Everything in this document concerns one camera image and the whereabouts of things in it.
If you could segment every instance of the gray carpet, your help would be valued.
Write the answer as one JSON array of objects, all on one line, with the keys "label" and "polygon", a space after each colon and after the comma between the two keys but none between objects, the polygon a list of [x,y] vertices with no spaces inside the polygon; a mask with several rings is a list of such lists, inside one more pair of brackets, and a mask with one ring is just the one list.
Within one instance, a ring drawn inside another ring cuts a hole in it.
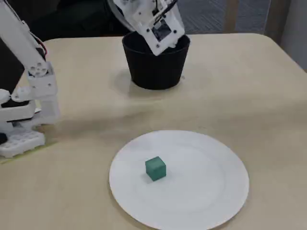
[{"label": "gray carpet", "polygon": [[[262,33],[270,0],[240,0],[236,30]],[[223,31],[226,0],[178,0],[187,34]]]}]

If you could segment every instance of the beige table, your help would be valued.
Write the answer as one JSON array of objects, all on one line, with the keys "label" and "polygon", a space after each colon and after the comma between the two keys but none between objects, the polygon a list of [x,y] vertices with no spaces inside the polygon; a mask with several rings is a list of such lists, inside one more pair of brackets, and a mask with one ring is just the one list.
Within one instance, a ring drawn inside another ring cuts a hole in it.
[{"label": "beige table", "polygon": [[130,82],[121,38],[47,42],[61,120],[57,143],[0,164],[1,230],[147,230],[112,198],[108,170],[144,133],[193,130],[229,146],[250,176],[241,212],[218,229],[307,229],[307,74],[255,34],[191,36],[181,83]]}]

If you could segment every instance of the black pot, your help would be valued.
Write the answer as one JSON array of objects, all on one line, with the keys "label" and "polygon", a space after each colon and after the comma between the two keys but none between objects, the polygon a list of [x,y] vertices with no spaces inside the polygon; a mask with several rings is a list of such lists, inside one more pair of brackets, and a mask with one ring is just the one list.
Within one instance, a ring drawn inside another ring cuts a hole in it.
[{"label": "black pot", "polygon": [[190,39],[182,36],[175,48],[155,56],[137,32],[122,40],[132,81],[145,89],[164,90],[177,85],[188,53]]}]

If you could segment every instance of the green cube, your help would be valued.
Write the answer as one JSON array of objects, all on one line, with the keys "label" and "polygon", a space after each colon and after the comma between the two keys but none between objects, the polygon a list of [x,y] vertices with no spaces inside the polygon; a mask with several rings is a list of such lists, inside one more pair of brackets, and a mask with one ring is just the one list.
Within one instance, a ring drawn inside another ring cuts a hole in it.
[{"label": "green cube", "polygon": [[166,176],[166,165],[160,157],[152,158],[145,162],[146,173],[153,181]]}]

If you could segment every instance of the robotic arm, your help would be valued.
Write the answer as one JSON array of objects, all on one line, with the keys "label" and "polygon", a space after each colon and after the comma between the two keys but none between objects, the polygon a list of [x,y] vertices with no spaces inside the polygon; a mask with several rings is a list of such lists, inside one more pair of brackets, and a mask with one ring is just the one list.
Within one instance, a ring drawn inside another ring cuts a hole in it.
[{"label": "robotic arm", "polygon": [[[9,85],[7,82],[12,80],[5,76],[1,78],[0,155],[12,157],[45,144],[44,135],[32,128],[53,124],[59,117],[58,88],[53,68],[45,61],[46,52],[39,52],[44,50],[42,43],[3,0],[0,0],[0,38],[24,66],[29,82],[29,86],[12,92],[16,85]],[[13,78],[12,82],[17,84],[21,76]],[[38,113],[35,100],[41,105]]]},{"label": "robotic arm", "polygon": [[[114,0],[114,3],[155,55],[174,47],[185,33],[177,0]],[[52,65],[45,59],[44,44],[30,32],[7,0],[0,0],[0,42],[22,63],[29,82],[27,87],[16,88],[20,75],[15,74],[13,80],[1,78],[0,156],[13,157],[45,144],[44,134],[32,128],[53,124],[58,119],[58,88]],[[41,105],[39,112],[35,101]]]}]

